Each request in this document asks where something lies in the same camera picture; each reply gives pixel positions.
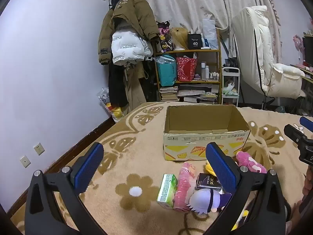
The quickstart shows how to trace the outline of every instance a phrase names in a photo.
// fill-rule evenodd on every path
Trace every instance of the green tissue package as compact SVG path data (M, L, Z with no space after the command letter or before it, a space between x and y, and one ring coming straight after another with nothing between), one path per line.
M166 209L173 209L177 190L177 178L174 174L164 174L157 202Z

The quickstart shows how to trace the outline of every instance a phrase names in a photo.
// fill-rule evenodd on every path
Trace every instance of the electrical outlet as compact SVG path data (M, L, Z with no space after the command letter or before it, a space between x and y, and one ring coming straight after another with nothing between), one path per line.
M38 155L41 155L44 152L44 148L41 143L38 143L38 145L34 147L34 150L37 152Z
M23 164L23 166L25 168L27 168L28 165L30 165L30 161L29 159L27 158L26 155L24 155L21 159L20 159L21 163Z

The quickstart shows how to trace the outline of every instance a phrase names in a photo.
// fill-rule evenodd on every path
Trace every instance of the red gift bag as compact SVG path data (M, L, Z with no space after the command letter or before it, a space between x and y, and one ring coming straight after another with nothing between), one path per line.
M192 81L195 77L197 59L177 57L177 77L179 81Z

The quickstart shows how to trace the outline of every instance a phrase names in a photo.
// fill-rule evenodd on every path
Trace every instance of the jacket sleeve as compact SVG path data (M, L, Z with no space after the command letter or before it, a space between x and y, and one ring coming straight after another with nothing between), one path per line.
M111 59L111 37L114 33L114 23L112 20L113 10L110 9L103 19L101 32L98 41L99 62L102 65L108 64Z
M146 0L134 0L135 14L139 25L149 41L159 37L159 28L153 15L153 11Z

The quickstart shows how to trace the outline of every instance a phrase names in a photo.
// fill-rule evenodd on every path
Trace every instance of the pink fan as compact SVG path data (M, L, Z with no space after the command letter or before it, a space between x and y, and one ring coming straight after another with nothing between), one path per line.
M299 52L299 64L303 64L303 60L304 60L304 46L303 46L303 41L302 39L299 37L299 35L295 35L293 37L293 41L295 42L295 48L298 50Z

